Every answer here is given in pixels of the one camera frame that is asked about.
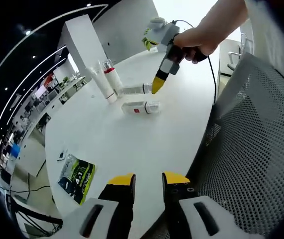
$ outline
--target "plastic bottle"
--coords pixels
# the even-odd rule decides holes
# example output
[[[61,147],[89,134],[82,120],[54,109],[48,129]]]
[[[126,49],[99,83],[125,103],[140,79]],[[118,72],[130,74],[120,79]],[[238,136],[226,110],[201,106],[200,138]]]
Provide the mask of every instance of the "plastic bottle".
[[[114,92],[117,94],[117,96],[120,95],[123,85],[122,85],[120,77],[116,69],[114,68],[111,60],[109,59],[105,61],[103,63],[103,66],[104,66],[104,74],[107,77],[110,86],[112,87]]]
[[[159,113],[159,101],[139,101],[124,103],[122,105],[124,113],[129,114],[156,114]]]
[[[97,65],[96,69],[90,67],[88,69],[92,79],[96,82],[97,86],[99,87],[100,91],[102,92],[103,96],[107,99],[107,101],[111,104],[117,100],[117,95],[113,91],[112,87],[110,86],[104,72],[102,69],[101,64]]]
[[[139,86],[123,87],[121,93],[124,95],[148,94],[152,91],[152,83],[144,83]]]

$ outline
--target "mesh chair back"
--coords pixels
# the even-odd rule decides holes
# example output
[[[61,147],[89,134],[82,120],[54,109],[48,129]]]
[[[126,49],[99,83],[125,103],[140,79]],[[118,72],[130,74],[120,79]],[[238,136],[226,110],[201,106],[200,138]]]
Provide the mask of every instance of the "mesh chair back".
[[[188,174],[253,234],[284,216],[284,78],[247,53],[211,114]]]

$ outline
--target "white table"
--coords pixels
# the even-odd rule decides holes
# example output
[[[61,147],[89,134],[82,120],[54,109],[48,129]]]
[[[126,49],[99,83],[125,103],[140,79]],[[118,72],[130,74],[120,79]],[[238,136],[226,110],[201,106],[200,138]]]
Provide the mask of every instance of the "white table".
[[[116,65],[124,85],[151,82],[162,53],[142,52]],[[211,56],[215,76],[219,53]],[[183,61],[155,95],[124,96],[109,105],[93,81],[78,91],[55,114],[46,128],[46,160],[52,194],[62,217],[78,208],[57,181],[68,153],[97,166],[87,199],[97,198],[115,176],[135,173],[134,220],[129,238],[140,238],[164,210],[163,171],[185,175],[204,134],[214,98],[208,61]],[[124,102],[159,100],[158,115],[128,115]]]

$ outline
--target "booklet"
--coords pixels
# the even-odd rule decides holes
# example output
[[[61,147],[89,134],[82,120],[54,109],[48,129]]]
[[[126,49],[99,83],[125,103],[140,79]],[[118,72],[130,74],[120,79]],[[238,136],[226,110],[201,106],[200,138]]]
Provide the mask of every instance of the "booklet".
[[[68,154],[58,184],[74,201],[82,205],[86,200],[95,170],[96,166],[94,164]]]

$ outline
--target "blue object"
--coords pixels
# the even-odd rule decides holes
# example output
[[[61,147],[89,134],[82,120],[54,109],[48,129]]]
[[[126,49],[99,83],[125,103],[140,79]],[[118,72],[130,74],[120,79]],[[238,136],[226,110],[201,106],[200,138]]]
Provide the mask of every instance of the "blue object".
[[[19,152],[20,152],[20,147],[17,145],[17,144],[13,144],[12,147],[11,147],[11,151],[10,151],[10,154],[17,158],[18,155],[19,155]]]

